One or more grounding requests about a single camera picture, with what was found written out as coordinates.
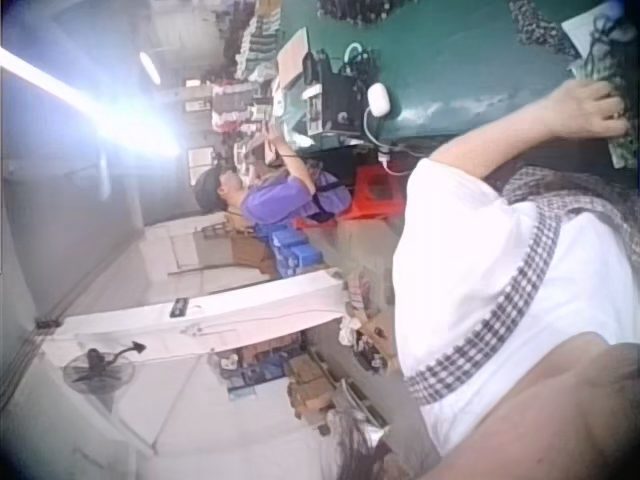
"paper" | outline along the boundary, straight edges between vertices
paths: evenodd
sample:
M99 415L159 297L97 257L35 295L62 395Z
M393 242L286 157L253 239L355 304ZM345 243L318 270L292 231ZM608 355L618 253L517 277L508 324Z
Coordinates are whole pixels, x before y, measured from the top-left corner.
M598 15L607 15L613 20L619 18L622 13L622 7L618 2L605 2L588 12L562 22L562 28L567 32L582 58L586 58L591 48L591 32L593 31L594 19Z

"plaid collar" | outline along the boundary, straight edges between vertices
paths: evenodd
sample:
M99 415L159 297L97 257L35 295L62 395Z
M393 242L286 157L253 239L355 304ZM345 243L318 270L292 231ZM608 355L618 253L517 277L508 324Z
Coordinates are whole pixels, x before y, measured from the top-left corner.
M506 343L520 324L546 276L565 218L591 211L605 215L619 231L632 264L640 268L640 198L597 177L528 167L505 186L513 204L533 200L537 221L524 259L495 307L462 341L405 382L421 406L430 405L469 381Z

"hair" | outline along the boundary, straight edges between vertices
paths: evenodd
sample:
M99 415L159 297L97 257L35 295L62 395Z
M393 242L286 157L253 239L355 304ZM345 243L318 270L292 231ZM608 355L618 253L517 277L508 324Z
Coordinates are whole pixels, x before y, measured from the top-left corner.
M196 184L193 186L196 202L203 213L221 212L226 210L229 205L220 196L218 189L220 188L221 167L216 165L204 172Z
M372 447L360 420L353 414L343 413L340 427L340 465L336 480L394 480L385 477L384 456L389 447L384 442Z

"computer mouse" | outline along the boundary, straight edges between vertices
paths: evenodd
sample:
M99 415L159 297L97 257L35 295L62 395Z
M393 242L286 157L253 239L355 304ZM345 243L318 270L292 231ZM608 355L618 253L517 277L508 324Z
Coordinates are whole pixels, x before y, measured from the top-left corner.
M374 83L367 90L369 109L374 117L384 117L391 111L391 101L386 87L380 82Z

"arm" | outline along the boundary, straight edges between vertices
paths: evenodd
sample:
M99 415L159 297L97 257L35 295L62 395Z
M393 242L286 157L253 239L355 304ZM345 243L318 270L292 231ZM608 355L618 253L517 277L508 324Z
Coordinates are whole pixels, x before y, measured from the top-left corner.
M309 170L304 162L296 155L296 152L287 144L282 136L269 133L268 141L274 146L278 153L282 156L282 161L292 177L299 179L313 195L316 193L316 185L309 175Z
M624 110L624 102L612 93L606 82L570 80L548 97L443 145L431 160L484 178L552 138L623 135L629 126L616 115Z

